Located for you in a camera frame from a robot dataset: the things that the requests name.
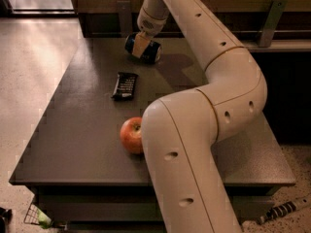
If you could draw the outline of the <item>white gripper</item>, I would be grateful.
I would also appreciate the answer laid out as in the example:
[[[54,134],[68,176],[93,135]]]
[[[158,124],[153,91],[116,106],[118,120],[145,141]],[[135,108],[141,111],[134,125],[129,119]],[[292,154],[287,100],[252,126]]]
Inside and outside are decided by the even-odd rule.
[[[143,55],[151,41],[150,37],[156,36],[163,29],[167,19],[168,10],[166,8],[153,11],[141,8],[137,18],[137,25],[141,32],[136,34],[132,50],[135,57],[140,58]]]

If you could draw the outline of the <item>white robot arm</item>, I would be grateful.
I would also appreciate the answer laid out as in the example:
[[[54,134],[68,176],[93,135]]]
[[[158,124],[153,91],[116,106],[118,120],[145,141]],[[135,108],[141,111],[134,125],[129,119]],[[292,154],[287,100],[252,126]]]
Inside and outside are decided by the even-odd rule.
[[[211,152],[260,115],[266,81],[243,44],[200,0],[144,0],[134,48],[173,17],[207,84],[155,100],[142,143],[167,233],[242,233]]]

